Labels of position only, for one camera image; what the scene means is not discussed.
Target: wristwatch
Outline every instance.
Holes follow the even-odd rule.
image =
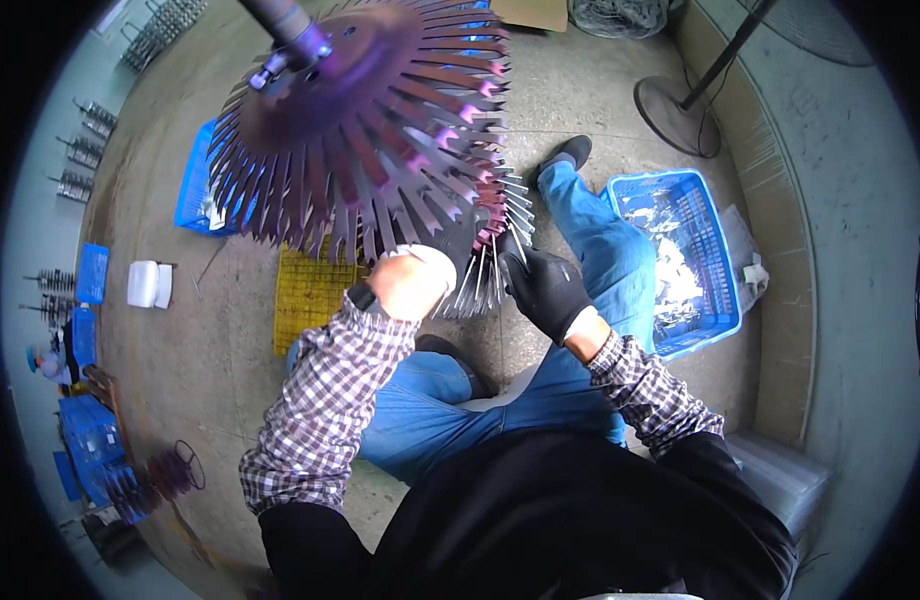
[[[374,289],[362,279],[346,290],[346,297],[350,299],[354,306],[365,313],[383,315],[384,317],[390,316],[387,311],[383,310],[380,299],[374,294]]]

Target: black work glove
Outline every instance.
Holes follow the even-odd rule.
[[[410,221],[413,223],[413,229],[417,232],[419,243],[423,246],[435,248],[446,255],[453,263],[457,270],[456,284],[459,287],[460,282],[467,271],[467,263],[470,262],[471,251],[474,249],[474,240],[477,234],[490,221],[490,211],[482,206],[474,207],[460,200],[460,214],[456,220],[451,220],[440,206],[433,202],[427,202],[426,206],[440,222],[442,228],[437,229],[432,235],[423,223],[416,211],[412,207],[407,208],[410,215]],[[403,243],[403,239],[397,235],[397,243]]]
[[[504,239],[511,235],[505,231],[498,241],[502,247],[499,267],[508,282],[507,293],[538,330],[562,347],[574,319],[594,302],[584,289],[580,272],[567,259],[525,246],[525,264],[520,249],[511,246],[513,240]]]

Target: black pants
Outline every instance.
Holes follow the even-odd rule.
[[[68,320],[63,326],[63,354],[66,356],[66,366],[70,369],[70,384],[80,381],[80,366],[73,356],[73,320]]]

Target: cable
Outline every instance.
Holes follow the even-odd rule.
[[[763,1],[764,0],[759,0],[756,4],[754,4],[754,6],[751,6],[749,8],[750,12],[751,13],[754,12],[757,9],[757,7],[760,6],[761,2]],[[693,92],[694,86],[691,85],[691,78],[687,74],[687,59],[684,58],[684,53],[680,51],[679,46],[674,44],[674,48],[677,50],[677,54],[680,56],[680,67],[682,68],[682,71],[683,71],[683,81],[686,83],[686,88],[690,90],[690,92]],[[717,100],[717,97],[720,95],[720,92],[723,91],[723,87],[727,83],[727,75],[730,74],[730,67],[734,66],[734,63],[737,62],[737,56],[739,55],[740,55],[740,52],[737,52],[736,54],[734,54],[733,58],[730,59],[730,63],[727,65],[727,68],[723,70],[723,78],[720,79],[720,86],[718,87],[716,92],[713,94],[713,97],[709,99],[709,102],[706,103],[706,108],[704,108],[703,110],[703,116],[700,118],[700,126],[699,128],[697,128],[697,152],[700,153],[701,159],[712,159],[713,157],[716,156],[715,153],[705,154],[703,153],[703,150],[700,148],[700,138],[703,136],[703,124],[707,122],[707,114],[710,112],[710,109],[714,106],[714,101]]]
[[[703,109],[703,116],[700,117],[700,126],[697,128],[697,152],[700,153],[701,159],[712,159],[717,155],[717,153],[705,154],[700,148],[700,137],[703,136],[703,124],[707,122],[707,113],[710,112],[710,109],[714,106],[714,101],[717,100],[717,97],[720,95],[720,92],[723,91],[723,86],[727,83],[727,75],[730,73],[730,67],[734,66],[734,63],[737,62],[737,55],[734,54],[733,58],[730,59],[730,64],[727,65],[727,68],[723,70],[723,78],[720,80],[720,86],[716,90],[716,93],[713,94],[713,97],[709,99],[709,102],[706,103],[706,108]]]

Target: metal shaft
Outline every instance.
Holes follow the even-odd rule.
[[[757,29],[757,26],[761,24],[761,21],[764,20],[766,14],[775,4],[777,4],[777,0],[760,0],[759,3],[750,10],[750,14],[740,23],[736,33],[733,35],[733,39],[730,40],[727,47],[718,55],[713,65],[706,69],[706,73],[700,78],[700,82],[698,82],[686,98],[680,102],[681,110],[689,111],[697,99],[707,91],[707,88],[714,82],[714,79],[717,78],[720,71],[729,65],[730,61],[741,51],[741,46],[750,39],[750,35],[754,33],[754,30]]]
[[[311,66],[330,54],[330,45],[307,11],[294,0],[240,0],[243,8],[286,53],[291,69]]]

